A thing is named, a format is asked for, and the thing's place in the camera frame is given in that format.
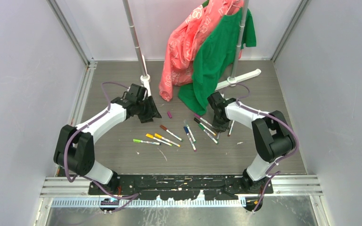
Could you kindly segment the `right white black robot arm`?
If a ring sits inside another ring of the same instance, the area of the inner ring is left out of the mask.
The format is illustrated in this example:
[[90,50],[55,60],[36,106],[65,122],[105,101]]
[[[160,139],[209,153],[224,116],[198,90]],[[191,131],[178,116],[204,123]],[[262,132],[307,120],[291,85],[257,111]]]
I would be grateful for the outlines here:
[[243,171],[241,183],[246,192],[255,193],[272,168],[297,150],[296,134],[280,111],[257,110],[235,98],[225,99],[220,92],[211,94],[207,100],[214,111],[215,128],[235,121],[252,130],[257,155]]

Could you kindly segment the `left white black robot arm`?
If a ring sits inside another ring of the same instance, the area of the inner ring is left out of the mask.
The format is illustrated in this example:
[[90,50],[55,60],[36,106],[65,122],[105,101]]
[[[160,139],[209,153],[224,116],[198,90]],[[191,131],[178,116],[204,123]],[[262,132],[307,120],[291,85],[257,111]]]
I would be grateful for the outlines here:
[[147,123],[161,118],[161,114],[146,87],[134,83],[123,86],[123,94],[110,99],[104,85],[101,84],[101,89],[107,106],[85,122],[61,128],[53,161],[64,168],[70,183],[81,176],[100,185],[105,193],[114,194],[119,187],[118,174],[96,160],[95,143],[114,126],[133,116]]

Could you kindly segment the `magenta capped marker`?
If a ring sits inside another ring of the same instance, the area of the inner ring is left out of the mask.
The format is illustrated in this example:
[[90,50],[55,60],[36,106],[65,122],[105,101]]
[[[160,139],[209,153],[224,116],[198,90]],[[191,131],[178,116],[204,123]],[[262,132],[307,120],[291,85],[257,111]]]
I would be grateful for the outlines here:
[[233,131],[235,121],[231,121],[227,136],[230,137]]

